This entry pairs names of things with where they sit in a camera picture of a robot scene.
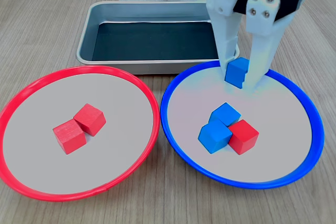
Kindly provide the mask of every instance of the blue plate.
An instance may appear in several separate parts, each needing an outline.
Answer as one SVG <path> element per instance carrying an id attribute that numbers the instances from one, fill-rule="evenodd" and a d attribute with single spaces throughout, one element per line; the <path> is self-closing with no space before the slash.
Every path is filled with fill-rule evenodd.
<path id="1" fill-rule="evenodd" d="M 218 60 L 202 63 L 202 64 L 196 65 L 194 67 L 191 67 L 185 70 L 184 72 L 180 73 L 171 82 L 171 84 L 168 86 L 163 96 L 163 99 L 161 102 L 161 123 L 162 123 L 163 131 L 167 139 L 169 140 L 170 144 L 175 149 L 175 151 L 181 156 L 181 158 L 184 159 L 189 165 L 194 167 L 199 172 L 203 173 L 204 175 L 216 181 L 219 181 L 227 185 L 246 188 L 246 189 L 271 189 L 271 188 L 285 186 L 285 185 L 288 185 L 290 183 L 293 183 L 299 180 L 300 178 L 305 176 L 307 173 L 309 173 L 314 168 L 316 163 L 318 162 L 322 154 L 322 151 L 323 151 L 324 130 L 323 130 L 322 119 L 319 115 L 318 110 L 316 109 L 315 105 L 310 100 L 310 98 L 296 84 L 294 84 L 292 81 L 290 81 L 286 77 L 280 75 L 279 73 L 273 70 L 269 70 L 266 73 L 266 76 L 271 77 L 277 80 L 278 82 L 282 83 L 286 88 L 288 88 L 297 97 L 297 99 L 301 102 L 302 106 L 304 107 L 307 113 L 307 116 L 309 118 L 310 125 L 311 125 L 311 131 L 312 131 L 311 147 L 310 147 L 310 150 L 309 150 L 309 153 L 306 159 L 302 162 L 302 164 L 296 170 L 294 170 L 293 172 L 291 172 L 290 174 L 282 178 L 272 180 L 269 182 L 263 182 L 263 183 L 237 182 L 234 180 L 226 179 L 224 177 L 220 177 L 200 167 L 180 149 L 180 147 L 176 143 L 170 131 L 168 120 L 167 120 L 167 109 L 168 109 L 170 97 L 173 94 L 176 87 L 188 76 L 198 71 L 201 71 L 207 68 L 215 68 L 215 67 L 220 67 Z"/>

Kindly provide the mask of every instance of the wood grain surface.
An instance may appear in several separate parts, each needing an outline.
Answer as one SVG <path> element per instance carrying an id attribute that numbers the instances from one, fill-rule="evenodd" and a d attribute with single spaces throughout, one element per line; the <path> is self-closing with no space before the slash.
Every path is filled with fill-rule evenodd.
<path id="1" fill-rule="evenodd" d="M 76 50 L 87 11 L 98 1 L 116 0 L 0 0 L 0 109 L 32 81 L 79 65 Z M 248 57 L 251 36 L 244 25 L 239 46 Z M 322 157 L 303 179 L 273 190 L 223 185 L 187 165 L 161 129 L 144 164 L 95 197 L 36 201 L 0 181 L 0 223 L 336 223 L 336 0 L 306 0 L 271 67 L 309 95 L 324 122 Z M 160 102 L 173 76 L 141 79 Z"/>

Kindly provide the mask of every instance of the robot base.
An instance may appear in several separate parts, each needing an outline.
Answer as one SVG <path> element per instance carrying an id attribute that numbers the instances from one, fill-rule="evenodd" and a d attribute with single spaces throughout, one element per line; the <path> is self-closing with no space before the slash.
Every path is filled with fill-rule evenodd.
<path id="1" fill-rule="evenodd" d="M 210 154 L 198 141 L 210 114 L 229 103 L 259 133 L 242 155 L 230 146 Z M 161 103 L 163 130 L 176 152 L 191 166 L 219 182 L 249 189 L 290 184 L 319 160 L 324 131 L 308 96 L 270 70 L 253 93 L 223 81 L 219 61 L 194 66 L 178 75 Z"/>

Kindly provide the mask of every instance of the tray rim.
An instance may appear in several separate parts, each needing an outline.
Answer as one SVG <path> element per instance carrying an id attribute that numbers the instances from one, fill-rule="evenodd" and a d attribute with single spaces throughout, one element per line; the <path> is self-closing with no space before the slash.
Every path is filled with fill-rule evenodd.
<path id="1" fill-rule="evenodd" d="M 109 65 L 109 66 L 114 66 L 118 67 L 118 65 L 161 65 L 161 64 L 198 64 L 198 63 L 204 63 L 204 62 L 209 62 L 213 61 L 214 59 L 198 59 L 198 60 L 107 60 L 107 61 L 90 61 L 90 60 L 84 60 L 81 55 L 80 51 L 83 45 L 84 37 L 88 28 L 88 22 L 89 18 L 91 16 L 92 10 L 99 5 L 104 5 L 104 4 L 116 4 L 116 5 L 131 5 L 131 4 L 141 4 L 141 5 L 153 5 L 153 4 L 206 4 L 206 1 L 176 1 L 176 2 L 154 2 L 154 1 L 143 1 L 143 2 L 136 2 L 136 1 L 100 1 L 92 4 L 89 7 L 87 17 L 85 20 L 85 24 L 81 33 L 81 37 L 79 40 L 77 52 L 76 52 L 76 58 L 77 60 L 84 65 Z M 209 19 L 203 20 L 203 21 L 194 21 L 194 22 L 208 22 L 211 23 Z M 157 23 L 157 22 L 103 22 L 104 23 Z M 189 22 L 170 22 L 170 23 L 189 23 Z M 236 45 L 236 51 L 234 54 L 234 59 L 238 58 L 240 55 L 240 50 L 238 45 Z"/>

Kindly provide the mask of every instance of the metal tray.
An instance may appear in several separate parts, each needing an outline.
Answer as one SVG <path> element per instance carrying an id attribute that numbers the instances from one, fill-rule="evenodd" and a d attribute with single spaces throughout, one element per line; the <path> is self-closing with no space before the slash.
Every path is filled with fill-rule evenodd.
<path id="1" fill-rule="evenodd" d="M 206 2 L 98 2 L 77 59 L 132 74 L 177 74 L 218 54 Z"/>

